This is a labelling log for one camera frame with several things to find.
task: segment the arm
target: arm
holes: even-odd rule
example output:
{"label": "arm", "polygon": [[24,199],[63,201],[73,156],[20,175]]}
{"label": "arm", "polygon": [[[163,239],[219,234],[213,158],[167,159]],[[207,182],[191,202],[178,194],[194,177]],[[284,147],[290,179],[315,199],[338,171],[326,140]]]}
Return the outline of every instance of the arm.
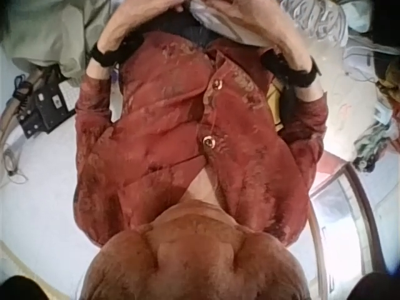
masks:
{"label": "arm", "polygon": [[[311,70],[311,57],[301,40],[296,36],[285,39],[280,45],[291,69]],[[317,163],[323,155],[323,138],[326,132],[328,106],[326,93],[319,79],[309,87],[295,88],[297,103],[292,122],[285,124],[280,136],[289,146],[298,165],[307,189],[313,185]]]}
{"label": "arm", "polygon": [[[115,51],[125,36],[140,24],[183,0],[124,0],[102,32],[97,48]],[[124,229],[118,191],[105,176],[101,157],[91,155],[103,133],[111,126],[111,68],[91,59],[76,104],[77,188],[74,217],[78,227],[97,245],[105,244]]]}

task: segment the black pants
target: black pants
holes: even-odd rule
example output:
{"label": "black pants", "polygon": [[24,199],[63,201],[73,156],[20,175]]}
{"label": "black pants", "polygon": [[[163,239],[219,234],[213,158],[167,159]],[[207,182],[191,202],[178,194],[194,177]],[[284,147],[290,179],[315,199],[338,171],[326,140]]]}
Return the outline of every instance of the black pants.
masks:
{"label": "black pants", "polygon": [[205,28],[187,9],[183,12],[169,10],[146,24],[143,24],[137,31],[139,33],[163,31],[165,33],[175,34],[190,40],[201,48],[205,48],[215,39],[221,38],[218,33]]}

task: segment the red shirt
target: red shirt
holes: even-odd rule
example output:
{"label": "red shirt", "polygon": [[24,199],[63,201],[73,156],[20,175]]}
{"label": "red shirt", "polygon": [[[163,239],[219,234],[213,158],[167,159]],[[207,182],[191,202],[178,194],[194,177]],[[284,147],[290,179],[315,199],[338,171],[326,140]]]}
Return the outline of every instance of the red shirt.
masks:
{"label": "red shirt", "polygon": [[224,209],[256,231],[294,242],[323,153],[326,97],[297,101],[276,132],[273,75],[255,47],[218,39],[206,50],[150,32],[120,69],[122,116],[111,122],[110,80],[85,77],[76,106],[77,225],[100,245],[175,205],[205,165]]}

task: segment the person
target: person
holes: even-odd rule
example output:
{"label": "person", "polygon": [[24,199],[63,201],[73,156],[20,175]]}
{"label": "person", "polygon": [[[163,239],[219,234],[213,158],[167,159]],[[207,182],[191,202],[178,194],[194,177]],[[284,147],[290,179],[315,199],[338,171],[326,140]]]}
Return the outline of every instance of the person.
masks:
{"label": "person", "polygon": [[[309,299],[286,246],[306,224],[323,153],[318,68],[275,0],[204,2],[274,46],[207,31],[173,11],[183,0],[125,0],[92,51],[73,208],[101,250],[82,299]],[[266,102],[275,77],[296,93],[279,132]]]}

